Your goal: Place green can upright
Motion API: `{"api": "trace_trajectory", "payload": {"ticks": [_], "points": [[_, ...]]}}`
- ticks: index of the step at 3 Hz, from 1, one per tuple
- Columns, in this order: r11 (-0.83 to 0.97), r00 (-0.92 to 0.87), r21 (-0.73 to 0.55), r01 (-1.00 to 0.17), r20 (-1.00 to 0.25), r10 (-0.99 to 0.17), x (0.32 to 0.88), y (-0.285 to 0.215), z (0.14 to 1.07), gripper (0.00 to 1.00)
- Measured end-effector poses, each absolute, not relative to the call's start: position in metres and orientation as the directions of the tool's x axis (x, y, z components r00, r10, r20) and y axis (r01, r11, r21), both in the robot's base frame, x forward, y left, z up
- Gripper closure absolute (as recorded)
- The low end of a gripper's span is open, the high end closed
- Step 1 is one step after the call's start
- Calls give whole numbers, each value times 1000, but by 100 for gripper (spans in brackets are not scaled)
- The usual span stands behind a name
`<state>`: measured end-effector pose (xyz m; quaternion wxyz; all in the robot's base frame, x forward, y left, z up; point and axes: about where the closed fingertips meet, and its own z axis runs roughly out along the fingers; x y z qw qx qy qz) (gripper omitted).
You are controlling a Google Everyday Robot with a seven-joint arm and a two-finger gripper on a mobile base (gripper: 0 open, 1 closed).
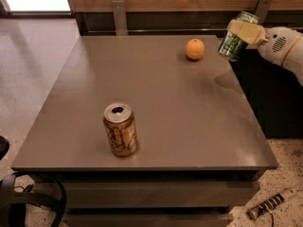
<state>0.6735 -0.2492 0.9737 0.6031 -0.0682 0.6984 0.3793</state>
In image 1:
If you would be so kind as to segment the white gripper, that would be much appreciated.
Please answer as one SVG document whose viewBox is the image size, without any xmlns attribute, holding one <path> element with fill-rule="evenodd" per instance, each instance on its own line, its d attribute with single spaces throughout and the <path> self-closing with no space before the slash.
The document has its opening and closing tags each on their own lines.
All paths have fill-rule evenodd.
<svg viewBox="0 0 303 227">
<path fill-rule="evenodd" d="M 300 33 L 296 30 L 283 26 L 266 30 L 263 26 L 235 19 L 230 21 L 227 30 L 247 44 L 261 44 L 259 54 L 271 63 L 279 66 L 300 65 Z"/>
</svg>

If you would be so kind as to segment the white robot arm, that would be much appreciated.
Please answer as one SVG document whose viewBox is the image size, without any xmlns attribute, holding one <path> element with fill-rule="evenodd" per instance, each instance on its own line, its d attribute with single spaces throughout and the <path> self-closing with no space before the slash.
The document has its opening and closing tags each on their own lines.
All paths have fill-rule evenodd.
<svg viewBox="0 0 303 227">
<path fill-rule="evenodd" d="M 285 26 L 264 28 L 232 20 L 227 30 L 245 43 L 256 45 L 265 60 L 291 71 L 303 86 L 303 34 Z"/>
</svg>

